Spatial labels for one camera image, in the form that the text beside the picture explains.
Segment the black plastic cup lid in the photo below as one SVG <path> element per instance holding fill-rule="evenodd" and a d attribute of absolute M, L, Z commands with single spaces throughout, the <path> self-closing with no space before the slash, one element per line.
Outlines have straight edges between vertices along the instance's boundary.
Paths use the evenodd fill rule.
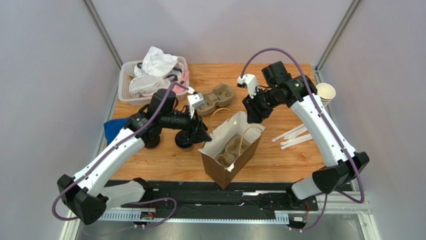
<path fill-rule="evenodd" d="M 181 130 L 179 131 L 174 138 L 175 144 L 177 147 L 181 148 L 187 148 L 191 145 L 194 145 L 193 143 L 191 143 L 190 141 L 190 137 L 187 136 L 186 131 Z"/>

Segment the single cardboard cup carrier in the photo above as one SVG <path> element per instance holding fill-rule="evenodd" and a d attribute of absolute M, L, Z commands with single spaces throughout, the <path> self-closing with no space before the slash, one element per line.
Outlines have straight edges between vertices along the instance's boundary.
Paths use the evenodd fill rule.
<path fill-rule="evenodd" d="M 220 165 L 227 168 L 247 149 L 251 143 L 240 135 L 234 136 L 224 149 L 214 158 Z"/>

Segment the brown paper coffee cup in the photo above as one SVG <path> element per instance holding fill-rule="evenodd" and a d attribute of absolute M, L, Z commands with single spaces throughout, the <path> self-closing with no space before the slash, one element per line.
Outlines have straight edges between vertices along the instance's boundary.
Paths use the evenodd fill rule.
<path fill-rule="evenodd" d="M 181 148 L 180 150 L 184 153 L 190 153 L 193 149 L 194 149 L 194 146 L 190 145 L 189 147 Z"/>

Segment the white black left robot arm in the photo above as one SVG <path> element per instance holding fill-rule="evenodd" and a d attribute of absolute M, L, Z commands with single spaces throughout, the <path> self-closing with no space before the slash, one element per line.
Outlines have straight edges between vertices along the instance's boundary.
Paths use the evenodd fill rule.
<path fill-rule="evenodd" d="M 155 92 L 150 103 L 127 119 L 117 136 L 90 164 L 73 176 L 64 174 L 58 179 L 60 194 L 55 201 L 62 201 L 75 214 L 75 219 L 85 225 L 93 224 L 111 208 L 144 200 L 150 204 L 152 200 L 145 195 L 152 187 L 142 178 L 111 187 L 106 183 L 140 149 L 158 146 L 163 129 L 178 130 L 174 142 L 182 151 L 212 141 L 208 127 L 196 111 L 205 104 L 203 95 L 198 92 L 188 95 L 181 111 L 176 109 L 177 104 L 172 90 Z"/>

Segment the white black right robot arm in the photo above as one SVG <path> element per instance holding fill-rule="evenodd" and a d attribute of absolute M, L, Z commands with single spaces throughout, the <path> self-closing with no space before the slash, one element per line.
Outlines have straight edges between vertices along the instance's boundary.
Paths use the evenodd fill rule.
<path fill-rule="evenodd" d="M 366 152 L 356 151 L 337 129 L 312 81 L 305 74 L 292 77 L 281 61 L 261 72 L 266 89 L 261 89 L 253 74 L 243 73 L 237 79 L 237 86 L 248 91 L 242 101 L 247 122 L 260 124 L 275 107 L 286 105 L 305 125 L 325 164 L 286 189 L 290 200 L 299 203 L 314 195 L 329 194 L 359 176 L 370 159 Z"/>

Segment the brown paper bag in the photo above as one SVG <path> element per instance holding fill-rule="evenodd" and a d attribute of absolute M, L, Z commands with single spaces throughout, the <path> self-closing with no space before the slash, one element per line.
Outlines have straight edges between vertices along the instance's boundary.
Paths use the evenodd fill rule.
<path fill-rule="evenodd" d="M 198 150 L 205 173 L 223 190 L 254 157 L 266 129 L 247 119 L 244 111 L 236 112 L 214 128 L 212 141 Z"/>

